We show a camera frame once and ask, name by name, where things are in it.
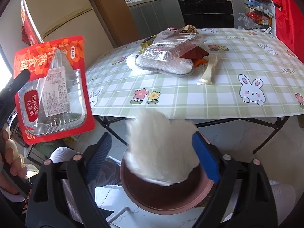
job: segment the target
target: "table leg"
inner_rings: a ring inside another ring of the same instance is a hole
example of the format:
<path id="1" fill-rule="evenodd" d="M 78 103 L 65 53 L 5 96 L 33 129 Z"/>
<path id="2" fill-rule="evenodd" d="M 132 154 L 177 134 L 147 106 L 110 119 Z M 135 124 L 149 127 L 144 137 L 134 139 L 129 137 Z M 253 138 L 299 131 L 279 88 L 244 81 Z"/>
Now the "table leg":
<path id="1" fill-rule="evenodd" d="M 104 119 L 102 120 L 99 116 L 94 116 L 94 118 L 97 120 L 97 122 L 100 123 L 100 125 L 102 127 L 104 127 L 107 131 L 110 132 L 110 134 L 112 134 L 113 136 L 115 136 L 119 141 L 121 141 L 123 144 L 125 144 L 127 146 L 127 143 L 118 135 L 116 134 L 113 129 L 110 128 L 110 124 L 111 123 L 114 123 L 114 122 L 118 122 L 118 121 L 121 121 L 121 120 L 124 120 L 123 119 L 116 119 L 114 122 L 113 121 L 109 121 L 107 118 L 104 117 Z"/>
<path id="2" fill-rule="evenodd" d="M 227 118 L 227 119 L 219 119 L 219 120 L 214 120 L 214 121 L 209 121 L 209 122 L 202 122 L 202 123 L 198 123 L 196 124 L 196 126 L 198 128 L 201 127 L 206 127 L 206 126 L 211 126 L 211 125 L 216 125 L 216 124 L 221 124 L 221 123 L 225 123 L 225 122 L 231 122 L 231 121 L 235 121 L 235 120 L 244 120 L 247 122 L 253 122 L 256 124 L 260 124 L 266 127 L 270 127 L 273 128 L 274 131 L 270 134 L 270 136 L 267 137 L 267 139 L 265 141 L 262 142 L 261 145 L 259 145 L 254 151 L 253 154 L 255 154 L 256 152 L 258 152 L 258 150 L 260 150 L 263 146 L 265 146 L 265 144 L 271 140 L 271 138 L 273 136 L 275 136 L 275 134 L 281 130 L 281 128 L 283 128 L 284 124 L 287 122 L 289 116 L 286 116 L 283 118 L 283 120 L 280 117 L 277 117 L 277 121 L 273 124 L 270 122 L 265 122 L 256 118 Z"/>
<path id="3" fill-rule="evenodd" d="M 266 138 L 266 140 L 263 141 L 263 142 L 261 143 L 261 145 L 259 145 L 255 150 L 253 150 L 252 153 L 253 153 L 253 154 L 257 153 L 263 146 L 265 146 L 265 144 L 266 144 L 268 141 L 270 141 L 270 139 L 271 139 L 273 136 L 275 136 L 275 134 L 276 134 L 277 132 L 279 132 L 279 130 L 281 130 L 281 128 L 283 128 L 283 126 L 284 126 L 284 124 L 287 122 L 288 118 L 289 118 L 289 116 L 286 116 L 286 117 L 283 118 L 283 120 L 281 120 L 281 118 L 278 117 L 278 118 L 277 118 L 277 121 L 275 122 L 275 125 L 277 125 L 278 127 L 277 127 L 277 128 L 274 128 L 274 131 L 270 134 L 270 136 L 268 136 L 268 137 Z"/>

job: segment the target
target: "refrigerator door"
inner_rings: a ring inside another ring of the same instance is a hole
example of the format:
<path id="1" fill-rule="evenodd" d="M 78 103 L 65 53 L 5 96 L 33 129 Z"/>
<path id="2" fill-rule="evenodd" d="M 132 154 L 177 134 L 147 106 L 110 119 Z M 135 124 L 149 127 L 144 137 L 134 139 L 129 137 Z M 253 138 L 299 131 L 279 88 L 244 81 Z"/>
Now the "refrigerator door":
<path id="1" fill-rule="evenodd" d="M 108 36 L 93 10 L 68 21 L 46 36 L 44 41 L 76 35 L 83 36 L 85 39 L 86 69 L 91 66 L 100 55 L 113 49 Z"/>
<path id="2" fill-rule="evenodd" d="M 42 39 L 67 21 L 92 9 L 89 0 L 25 0 L 25 2 Z"/>

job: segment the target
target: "human hand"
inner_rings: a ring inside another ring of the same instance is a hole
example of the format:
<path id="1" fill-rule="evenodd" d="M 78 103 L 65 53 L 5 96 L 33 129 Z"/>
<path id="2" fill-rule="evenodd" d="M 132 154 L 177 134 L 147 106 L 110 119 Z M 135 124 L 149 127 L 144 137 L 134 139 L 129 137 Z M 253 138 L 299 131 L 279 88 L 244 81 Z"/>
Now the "human hand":
<path id="1" fill-rule="evenodd" d="M 33 169 L 33 165 L 25 165 L 24 157 L 18 153 L 17 146 L 13 140 L 10 139 L 11 131 L 7 124 L 4 125 L 2 133 L 0 136 L 3 137 L 4 141 L 6 141 L 5 152 L 3 156 L 8 164 L 10 164 L 10 172 L 13 176 L 19 176 L 21 178 L 28 178 L 28 168 Z M 6 179 L 6 177 L 0 173 L 0 187 L 5 191 L 16 195 L 18 191 L 10 184 L 10 182 Z"/>

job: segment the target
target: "floor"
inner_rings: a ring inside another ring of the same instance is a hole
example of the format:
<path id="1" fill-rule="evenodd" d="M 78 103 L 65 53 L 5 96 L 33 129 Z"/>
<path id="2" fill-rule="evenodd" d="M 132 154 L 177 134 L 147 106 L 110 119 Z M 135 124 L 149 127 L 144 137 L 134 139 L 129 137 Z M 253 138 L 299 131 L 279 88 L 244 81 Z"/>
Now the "floor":
<path id="1" fill-rule="evenodd" d="M 276 119 L 262 119 L 274 123 Z M 111 128 L 126 140 L 126 125 L 120 121 Z M 304 131 L 299 128 L 297 117 L 291 117 L 281 131 L 256 155 L 252 151 L 273 131 L 273 129 L 246 121 L 233 121 L 220 125 L 200 128 L 200 132 L 216 145 L 222 153 L 229 153 L 239 161 L 261 160 L 271 180 L 292 185 L 297 200 L 304 191 Z M 95 130 L 83 134 L 74 148 L 83 152 L 95 144 L 106 130 L 96 123 Z M 109 155 L 121 160 L 126 146 L 113 137 Z M 96 189 L 96 203 L 99 207 L 117 213 L 123 207 L 130 208 L 113 223 L 124 227 L 188 228 L 192 227 L 202 212 L 202 208 L 192 208 L 176 215 L 157 215 L 146 212 L 129 200 L 120 186 L 106 186 Z"/>

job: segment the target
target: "clear plastic container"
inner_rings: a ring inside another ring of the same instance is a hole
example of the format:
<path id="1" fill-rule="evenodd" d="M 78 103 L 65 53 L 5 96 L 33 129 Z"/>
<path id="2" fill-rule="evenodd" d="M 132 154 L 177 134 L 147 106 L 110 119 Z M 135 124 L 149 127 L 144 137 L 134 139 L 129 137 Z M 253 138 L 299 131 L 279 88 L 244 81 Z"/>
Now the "clear plastic container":
<path id="1" fill-rule="evenodd" d="M 171 61 L 204 43 L 204 35 L 196 33 L 174 33 L 147 47 L 142 57 L 159 61 Z"/>
<path id="2" fill-rule="evenodd" d="M 80 74 L 81 70 L 73 70 L 66 55 L 61 50 L 57 49 L 49 69 L 59 67 L 64 67 L 68 95 L 67 99 L 70 107 L 68 112 L 48 117 L 46 116 L 42 96 L 44 87 L 47 84 L 46 79 L 49 74 L 45 78 L 27 82 L 19 90 L 19 102 L 23 123 L 33 135 L 42 136 L 76 128 L 82 125 L 86 120 L 87 109 Z M 38 118 L 33 122 L 29 120 L 24 101 L 24 94 L 30 90 L 37 90 L 39 98 Z"/>

